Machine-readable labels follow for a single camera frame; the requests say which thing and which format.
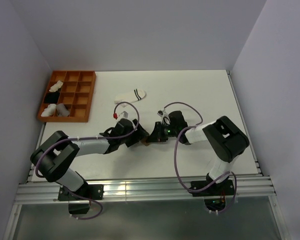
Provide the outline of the white sock with black stripes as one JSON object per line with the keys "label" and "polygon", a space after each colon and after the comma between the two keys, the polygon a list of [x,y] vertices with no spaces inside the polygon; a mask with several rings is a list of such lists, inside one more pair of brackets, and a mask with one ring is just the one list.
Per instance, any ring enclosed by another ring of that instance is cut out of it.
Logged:
{"label": "white sock with black stripes", "polygon": [[128,103],[135,103],[138,102],[140,100],[143,100],[146,97],[146,91],[143,89],[134,89],[132,91],[129,92],[125,92],[125,93],[120,93],[118,94],[115,98],[114,98],[114,103],[115,104],[119,104],[121,102],[121,105],[123,107],[127,106],[127,102]]}

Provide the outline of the grey sock with red cuff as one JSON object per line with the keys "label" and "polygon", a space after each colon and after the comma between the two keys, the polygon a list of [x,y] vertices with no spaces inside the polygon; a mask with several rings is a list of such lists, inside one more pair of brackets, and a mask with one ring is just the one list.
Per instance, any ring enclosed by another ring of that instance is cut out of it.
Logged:
{"label": "grey sock with red cuff", "polygon": [[70,115],[70,111],[63,103],[56,105],[56,111],[58,117],[68,117]]}

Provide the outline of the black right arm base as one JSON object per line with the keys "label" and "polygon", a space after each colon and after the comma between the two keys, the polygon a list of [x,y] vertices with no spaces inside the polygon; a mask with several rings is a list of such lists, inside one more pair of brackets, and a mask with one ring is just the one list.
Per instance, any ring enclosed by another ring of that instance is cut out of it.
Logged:
{"label": "black right arm base", "polygon": [[211,212],[224,211],[230,203],[234,202],[237,194],[237,181],[228,177],[221,183],[214,183],[212,186],[195,192],[206,187],[211,180],[196,180],[190,182],[191,194],[193,197],[203,197],[205,207]]}

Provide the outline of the tan brown long sock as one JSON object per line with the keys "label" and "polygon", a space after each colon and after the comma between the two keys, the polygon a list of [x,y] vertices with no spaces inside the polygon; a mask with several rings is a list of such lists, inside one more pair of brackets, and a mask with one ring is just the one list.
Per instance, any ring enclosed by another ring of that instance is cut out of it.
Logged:
{"label": "tan brown long sock", "polygon": [[140,140],[140,142],[141,142],[144,146],[147,147],[147,146],[150,145],[150,143],[147,142],[147,140],[148,140],[148,137],[144,137],[143,139]]}

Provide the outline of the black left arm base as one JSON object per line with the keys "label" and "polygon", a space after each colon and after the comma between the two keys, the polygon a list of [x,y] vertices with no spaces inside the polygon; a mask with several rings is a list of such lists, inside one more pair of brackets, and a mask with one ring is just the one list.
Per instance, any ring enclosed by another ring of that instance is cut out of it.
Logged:
{"label": "black left arm base", "polygon": [[[103,205],[99,200],[103,199],[103,184],[83,184],[77,191],[72,192],[61,185],[59,188],[59,202],[68,202],[68,212],[71,217],[78,220],[91,220],[100,216],[103,212]],[[91,209],[92,204],[99,206],[99,211],[92,216],[84,216]]]}

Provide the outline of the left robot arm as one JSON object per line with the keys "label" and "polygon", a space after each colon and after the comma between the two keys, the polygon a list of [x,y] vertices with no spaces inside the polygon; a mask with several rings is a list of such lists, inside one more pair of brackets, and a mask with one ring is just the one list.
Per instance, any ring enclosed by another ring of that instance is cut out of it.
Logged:
{"label": "left robot arm", "polygon": [[30,156],[43,178],[48,182],[56,182],[69,189],[69,194],[81,200],[88,193],[86,180],[70,165],[76,157],[101,154],[106,155],[125,144],[131,147],[149,136],[149,133],[136,119],[120,119],[114,127],[93,137],[69,138],[63,131],[52,134]]}

